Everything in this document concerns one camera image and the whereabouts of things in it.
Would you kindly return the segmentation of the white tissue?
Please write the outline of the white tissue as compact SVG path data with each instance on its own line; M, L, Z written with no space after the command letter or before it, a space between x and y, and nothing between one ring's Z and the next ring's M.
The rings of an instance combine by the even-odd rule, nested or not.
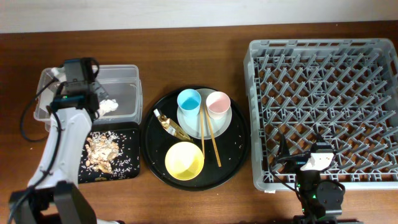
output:
M118 108L118 103L116 102L115 99L113 100L103 100L99 103L99 116L102 117L107 113L110 113L112 111L116 111Z

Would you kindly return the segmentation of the gold foil wrapper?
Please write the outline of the gold foil wrapper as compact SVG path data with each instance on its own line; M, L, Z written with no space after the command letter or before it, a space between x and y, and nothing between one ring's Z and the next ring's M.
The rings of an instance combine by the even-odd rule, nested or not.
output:
M158 119L160 125L172 136L182 141L192 142L191 137L172 119L166 117L160 110L155 109L154 115Z

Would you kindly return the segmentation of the yellow bowl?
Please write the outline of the yellow bowl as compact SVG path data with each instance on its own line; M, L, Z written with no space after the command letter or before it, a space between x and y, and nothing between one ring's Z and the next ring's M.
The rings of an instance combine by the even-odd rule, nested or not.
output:
M187 181L203 170L205 157L201 149L191 142L178 142L165 155L165 168L175 179Z

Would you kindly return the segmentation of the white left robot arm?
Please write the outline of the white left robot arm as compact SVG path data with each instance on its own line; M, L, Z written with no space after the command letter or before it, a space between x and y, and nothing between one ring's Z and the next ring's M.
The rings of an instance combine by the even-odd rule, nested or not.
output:
M63 82L50 103L50 132L25 190L10 197L8 222L101 223L78 190L82 148L106 92L97 82Z

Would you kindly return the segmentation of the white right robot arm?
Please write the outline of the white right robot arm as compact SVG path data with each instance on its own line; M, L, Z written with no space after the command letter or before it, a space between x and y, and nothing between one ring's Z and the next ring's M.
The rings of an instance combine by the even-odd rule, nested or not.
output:
M288 170L296 175L294 187L302 206L302 215L293 217L293 224L307 223L356 223L357 221L339 220L342 214L342 203L345 186L336 180L322 179L322 171L330 167L336 151L325 141L321 134L316 135L315 142L307 152L292 155L287 140L280 135L277 164L285 164Z

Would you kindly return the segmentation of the clear plastic waste bin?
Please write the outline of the clear plastic waste bin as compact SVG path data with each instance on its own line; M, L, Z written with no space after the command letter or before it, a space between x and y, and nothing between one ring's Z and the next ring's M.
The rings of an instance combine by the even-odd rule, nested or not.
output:
M95 124L135 122L142 119L142 85L139 69L135 65L102 65L97 76L98 82L106 90L109 100L114 100L118 108L110 111ZM34 111L34 119L45 123L45 129L50 129L50 115L46 106L53 100L59 81L51 84L39 96Z

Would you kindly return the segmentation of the grey dishwasher rack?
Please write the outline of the grey dishwasher rack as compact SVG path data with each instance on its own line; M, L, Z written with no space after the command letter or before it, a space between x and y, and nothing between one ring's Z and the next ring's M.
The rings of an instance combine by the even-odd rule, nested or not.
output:
M336 154L324 179L350 190L397 188L397 52L389 39L254 40L244 58L252 175L263 192L295 174L275 162L317 134Z

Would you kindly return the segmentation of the blue plastic cup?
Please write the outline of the blue plastic cup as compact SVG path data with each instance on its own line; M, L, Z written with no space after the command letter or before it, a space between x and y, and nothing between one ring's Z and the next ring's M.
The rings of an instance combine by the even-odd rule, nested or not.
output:
M187 117L194 117L200 111L201 95L194 89L185 89L178 94L178 107Z

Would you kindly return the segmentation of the left wooden chopstick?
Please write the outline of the left wooden chopstick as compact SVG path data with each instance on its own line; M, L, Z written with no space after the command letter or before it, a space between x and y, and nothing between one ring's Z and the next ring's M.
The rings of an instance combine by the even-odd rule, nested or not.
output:
M203 158L205 158L205 139L204 139L204 124L203 124L203 105L200 105L200 131L201 131L201 151Z

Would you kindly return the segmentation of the pink plastic cup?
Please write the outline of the pink plastic cup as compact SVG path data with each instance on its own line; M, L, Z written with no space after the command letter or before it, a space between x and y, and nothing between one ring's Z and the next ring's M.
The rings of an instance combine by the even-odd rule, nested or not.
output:
M206 98L208 114L213 119L224 117L231 106L229 96L222 91L210 93Z

